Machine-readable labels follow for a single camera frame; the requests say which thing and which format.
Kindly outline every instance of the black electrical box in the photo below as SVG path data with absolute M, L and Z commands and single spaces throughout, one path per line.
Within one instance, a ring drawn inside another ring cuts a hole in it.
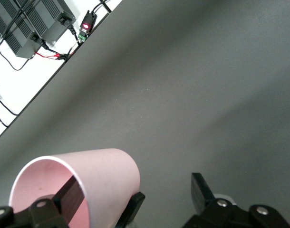
M 0 33 L 2 34 L 26 0 L 0 0 Z M 45 41 L 57 41 L 66 31 L 60 22 L 76 20 L 64 0 L 28 0 L 23 14 L 17 18 L 9 30 L 5 41 L 18 57 L 32 58 L 40 45 L 34 37 Z

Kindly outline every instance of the red wire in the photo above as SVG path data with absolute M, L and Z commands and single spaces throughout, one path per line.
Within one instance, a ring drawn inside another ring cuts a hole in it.
M 35 54 L 37 54 L 37 55 L 39 55 L 39 56 L 41 56 L 43 58 L 49 58 L 49 59 L 55 59 L 55 58 L 51 58 L 51 57 L 56 57 L 56 58 L 59 57 L 59 54 L 55 54 L 53 56 L 43 56 L 42 54 L 40 54 L 38 52 L 35 52 Z

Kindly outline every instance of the white background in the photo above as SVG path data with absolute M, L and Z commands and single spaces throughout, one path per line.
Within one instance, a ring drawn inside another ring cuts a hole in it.
M 100 3 L 99 0 L 65 0 L 65 2 L 77 18 L 74 23 L 74 28 L 77 33 L 87 10 L 92 10 Z M 111 10 L 114 10 L 120 2 L 121 0 L 109 0 L 107 5 Z M 96 11 L 96 23 L 106 13 L 106 9 L 100 7 Z M 49 44 L 49 46 L 59 53 L 67 53 L 75 43 L 74 36 L 67 30 L 54 45 Z M 16 69 L 20 68 L 26 61 L 24 58 L 16 57 L 6 42 L 2 43 L 0 50 Z M 45 56 L 53 55 L 53 53 L 43 48 L 38 52 Z M 52 60 L 35 55 L 22 70 L 15 71 L 0 55 L 0 98 L 2 102 L 14 113 L 19 114 L 62 63 L 63 60 Z M 11 115 L 1 104 L 0 117 L 6 125 L 9 125 L 15 119 L 15 116 Z M 0 123 L 0 135 L 5 129 L 6 127 Z

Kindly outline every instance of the green terminal block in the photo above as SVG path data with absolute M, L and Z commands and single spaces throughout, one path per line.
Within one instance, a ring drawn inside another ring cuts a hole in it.
M 84 36 L 81 35 L 81 34 L 78 35 L 78 38 L 80 38 L 82 42 L 85 42 L 86 39 L 87 39 L 87 37 L 84 37 Z

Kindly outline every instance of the cardboard tube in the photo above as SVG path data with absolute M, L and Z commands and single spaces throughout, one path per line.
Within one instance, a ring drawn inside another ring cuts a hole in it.
M 18 174 L 10 195 L 14 212 L 36 199 L 54 195 L 74 175 L 85 196 L 70 228 L 114 228 L 131 196 L 139 192 L 140 174 L 124 151 L 104 149 L 44 156 Z

